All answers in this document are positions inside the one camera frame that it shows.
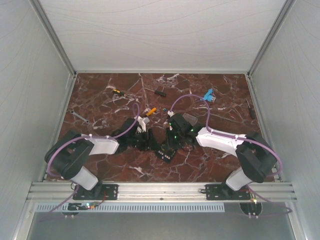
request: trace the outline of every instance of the small blue object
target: small blue object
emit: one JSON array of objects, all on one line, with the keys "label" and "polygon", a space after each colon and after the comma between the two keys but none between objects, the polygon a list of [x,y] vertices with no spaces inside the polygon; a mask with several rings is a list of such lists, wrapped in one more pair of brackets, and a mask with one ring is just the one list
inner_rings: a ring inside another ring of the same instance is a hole
[{"label": "small blue object", "polygon": [[211,102],[211,100],[213,99],[213,95],[211,95],[214,91],[212,89],[209,89],[208,92],[204,95],[203,99]]}]

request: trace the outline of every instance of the wrench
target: wrench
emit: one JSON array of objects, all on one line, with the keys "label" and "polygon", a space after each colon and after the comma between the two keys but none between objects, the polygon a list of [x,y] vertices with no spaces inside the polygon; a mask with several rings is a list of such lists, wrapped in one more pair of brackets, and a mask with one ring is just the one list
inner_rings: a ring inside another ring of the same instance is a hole
[{"label": "wrench", "polygon": [[76,113],[75,111],[70,111],[71,114],[77,116],[78,118],[80,118],[82,121],[86,122],[87,124],[89,123],[89,120],[83,118],[82,116],[80,116],[78,113]]}]

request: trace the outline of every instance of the black screwdriver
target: black screwdriver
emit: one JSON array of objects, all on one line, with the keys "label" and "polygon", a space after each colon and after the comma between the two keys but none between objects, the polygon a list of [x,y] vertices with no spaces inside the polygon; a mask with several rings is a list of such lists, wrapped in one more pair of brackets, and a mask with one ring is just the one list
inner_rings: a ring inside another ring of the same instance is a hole
[{"label": "black screwdriver", "polygon": [[152,89],[149,89],[149,88],[146,88],[146,87],[144,89],[147,89],[149,91],[154,92],[155,94],[159,94],[159,95],[164,96],[164,97],[167,96],[167,94],[165,92],[163,92],[163,91],[152,90]]},{"label": "black screwdriver", "polygon": [[255,114],[255,111],[250,107],[250,104],[248,102],[248,99],[246,99],[246,102],[248,103],[248,106],[249,106],[249,113],[250,113],[250,116],[252,119],[256,119],[256,114]]}]

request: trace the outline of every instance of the robotic arm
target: robotic arm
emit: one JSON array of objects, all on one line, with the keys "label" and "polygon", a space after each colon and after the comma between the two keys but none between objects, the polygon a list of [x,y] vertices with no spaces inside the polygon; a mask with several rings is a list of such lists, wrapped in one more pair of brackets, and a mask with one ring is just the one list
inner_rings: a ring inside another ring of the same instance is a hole
[{"label": "robotic arm", "polygon": [[[111,136],[123,133],[133,124],[133,121],[133,118],[128,118],[121,129],[113,132]],[[257,132],[236,135],[210,128],[211,131],[225,135],[220,136],[212,134],[202,124],[197,123],[192,126],[181,114],[171,112],[168,118],[170,127],[166,129],[166,140],[159,145],[152,130],[146,131],[146,127],[141,126],[141,121],[142,119],[117,140],[109,139],[109,136],[94,138],[91,135],[83,135],[70,130],[47,152],[45,161],[48,163],[51,156],[64,143],[84,136],[84,139],[63,148],[52,162],[52,167],[64,179],[79,184],[86,191],[91,192],[93,196],[100,194],[102,182],[84,167],[87,158],[95,154],[119,154],[125,151],[128,146],[138,148],[141,151],[153,150],[157,157],[167,163],[172,160],[177,150],[183,148],[184,145],[214,148],[230,153],[239,159],[241,167],[232,172],[222,183],[227,186],[227,191],[238,191],[251,182],[263,183],[277,162],[275,157],[262,147],[237,139],[242,137],[255,140],[268,147],[266,141]],[[228,135],[235,136],[236,139],[226,137]]]}]

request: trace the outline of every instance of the purple cable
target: purple cable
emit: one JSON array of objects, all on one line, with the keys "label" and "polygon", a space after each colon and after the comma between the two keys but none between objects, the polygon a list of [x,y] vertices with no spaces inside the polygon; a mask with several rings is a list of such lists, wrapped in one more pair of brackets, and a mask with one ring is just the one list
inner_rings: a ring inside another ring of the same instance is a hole
[{"label": "purple cable", "polygon": [[279,203],[276,203],[276,202],[273,202],[263,196],[261,196],[260,194],[258,194],[256,191],[253,191],[251,187],[249,187],[249,185],[246,186],[250,192],[254,193],[256,196],[258,196],[260,199],[266,201],[267,203],[270,203],[270,204],[273,204],[277,207],[280,207],[280,208],[283,208],[283,209],[287,209],[288,211],[285,211],[285,212],[279,212],[279,213],[273,213],[273,214],[268,214],[268,215],[262,215],[262,216],[259,216],[258,218],[270,218],[270,217],[277,217],[277,216],[281,216],[281,215],[286,215],[286,214],[290,214],[292,213],[292,209],[290,207],[287,207],[286,205],[282,205],[282,204],[279,204]]},{"label": "purple cable", "polygon": [[61,207],[63,204],[65,204],[69,199],[71,199],[71,198],[78,192],[79,188],[80,188],[80,186],[77,185],[76,188],[75,188],[75,190],[73,191],[73,193],[71,193],[70,196],[68,196],[65,200],[63,200],[61,203],[59,203],[59,205],[55,206],[53,209],[51,209],[50,211],[48,211],[48,212],[46,213],[46,215],[44,215],[44,216],[39,220],[39,222],[43,222],[43,221],[45,221],[45,220],[48,220],[48,219],[46,219],[46,217],[47,217],[48,215],[50,215],[51,213],[53,213],[55,210],[57,210],[59,207]]},{"label": "purple cable", "polygon": [[[176,103],[177,103],[180,99],[182,99],[182,98],[184,98],[184,97],[196,97],[196,98],[201,99],[201,100],[205,103],[205,105],[206,105],[206,107],[207,107],[207,109],[208,109],[208,111],[207,111],[207,117],[206,117],[206,121],[205,121],[205,128],[206,128],[206,130],[207,130],[209,133],[214,134],[214,135],[218,135],[218,136],[220,136],[220,137],[225,137],[225,138],[230,138],[230,139],[236,139],[236,137],[233,136],[233,135],[224,134],[224,133],[221,133],[221,132],[216,132],[214,129],[211,129],[211,128],[209,127],[210,107],[209,107],[208,103],[204,100],[204,98],[201,97],[201,96],[198,96],[198,95],[195,95],[195,94],[186,94],[186,95],[180,96],[180,97],[177,98],[177,100],[174,101],[174,103],[172,104],[172,106],[171,106],[171,108],[170,108],[170,111],[172,111],[172,109],[174,108],[174,106],[176,105]],[[258,145],[258,146],[264,148],[265,150],[267,150],[268,152],[270,152],[270,153],[275,157],[275,159],[276,159],[276,160],[278,161],[278,163],[279,163],[279,169],[278,169],[276,172],[270,174],[269,177],[275,176],[275,175],[279,174],[279,173],[282,171],[282,169],[283,169],[283,163],[282,163],[280,157],[279,157],[270,147],[267,147],[266,145],[264,145],[264,144],[262,144],[262,143],[260,143],[260,142],[258,142],[258,141],[254,141],[254,140],[247,139],[247,138],[244,138],[244,137],[238,137],[237,139],[240,140],[240,141],[245,141],[245,142],[248,142],[248,143],[251,143],[251,144]]]},{"label": "purple cable", "polygon": [[[108,139],[117,139],[121,136],[123,136],[124,134],[126,134],[135,124],[136,122],[138,121],[138,117],[139,117],[139,114],[140,114],[140,108],[139,108],[139,105],[135,102],[133,104],[133,106],[136,106],[137,107],[137,110],[138,110],[138,113],[137,115],[135,116],[135,119],[134,119],[134,122],[131,124],[131,126],[125,130],[124,132],[120,133],[119,135],[117,136],[110,136]],[[81,139],[87,139],[89,138],[89,136],[79,136],[79,137],[76,137],[74,139],[71,139],[69,141],[67,141],[66,143],[64,143],[61,147],[59,147],[55,152],[54,154],[51,156],[50,160],[48,161],[48,166],[46,168],[46,172],[52,176],[52,177],[60,177],[60,175],[58,174],[54,174],[52,171],[51,171],[51,166],[52,166],[52,163],[55,159],[55,157],[61,152],[62,149],[64,149],[66,146],[68,146],[69,144],[72,144],[78,140],[81,140]],[[93,139],[106,139],[105,136],[92,136]]]}]

